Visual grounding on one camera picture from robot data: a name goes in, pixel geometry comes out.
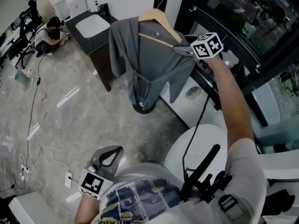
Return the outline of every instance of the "white sink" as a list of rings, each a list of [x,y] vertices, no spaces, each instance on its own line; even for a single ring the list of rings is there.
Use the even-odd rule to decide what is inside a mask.
[[[84,20],[77,23],[76,28],[85,38],[90,38],[98,33],[105,31],[110,27],[110,24],[106,22],[99,15],[91,15]]]

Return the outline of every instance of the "gray hoodie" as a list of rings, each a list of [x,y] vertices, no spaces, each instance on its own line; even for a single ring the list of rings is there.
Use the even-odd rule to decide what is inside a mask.
[[[153,21],[138,22],[132,17],[113,23],[109,31],[110,60],[112,72],[120,76],[120,58],[126,62],[129,98],[133,104],[141,101],[147,110],[158,99],[163,87],[170,84],[170,103],[173,103],[188,77],[195,62],[190,56],[183,56],[173,48],[141,37],[142,33],[171,45],[189,46],[179,33],[179,44],[160,24]]]

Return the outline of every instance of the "person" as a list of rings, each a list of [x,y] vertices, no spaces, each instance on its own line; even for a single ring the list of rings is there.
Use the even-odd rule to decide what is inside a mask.
[[[257,224],[265,201],[266,179],[254,143],[250,113],[237,82],[221,58],[216,56],[205,62],[214,72],[228,130],[225,173],[232,179],[224,193],[246,207],[249,221],[242,224]],[[197,196],[182,200],[179,190],[183,183],[162,165],[140,163],[120,171],[116,180],[100,202],[83,194],[76,224],[89,224],[93,220],[97,224],[231,223],[216,198],[209,203]]]
[[[48,23],[37,30],[35,35],[35,47],[39,51],[37,57],[43,52],[52,56],[55,48],[65,43],[65,40],[60,38],[60,31],[69,33],[68,29],[62,26],[58,17],[52,17]]]

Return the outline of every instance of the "trash bin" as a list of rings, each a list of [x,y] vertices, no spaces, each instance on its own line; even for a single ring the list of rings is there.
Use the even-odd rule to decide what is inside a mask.
[[[23,73],[23,71],[18,70],[14,79],[23,84],[24,86],[27,86],[29,84],[29,78]]]

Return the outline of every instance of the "marble floor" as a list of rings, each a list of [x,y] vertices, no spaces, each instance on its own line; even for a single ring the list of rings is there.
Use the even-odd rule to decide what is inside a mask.
[[[38,77],[41,60],[35,54],[27,60],[24,73]],[[107,93],[101,81],[87,68],[89,58],[72,41],[60,47],[54,56],[45,56],[40,63],[41,84],[37,88],[29,133],[38,123],[38,130],[29,139],[28,167],[33,170],[41,143],[53,148],[56,160],[67,164],[73,178],[78,180],[81,169],[91,155],[101,147],[121,145],[126,162],[163,162],[172,144],[186,127],[159,100],[155,110],[147,115],[136,113],[128,99],[126,77],[115,80]],[[27,132],[32,99],[36,85],[23,88],[14,80],[16,69],[5,61],[0,88],[0,190],[16,182],[23,187],[18,151],[27,155]],[[58,103],[74,88],[78,92],[61,106]],[[15,187],[0,192],[0,197],[24,195],[39,191],[46,203],[66,223],[73,223],[76,210],[50,193],[65,200],[78,188],[64,186],[66,167],[54,163],[48,147],[42,146],[36,170],[25,174],[26,188]]]

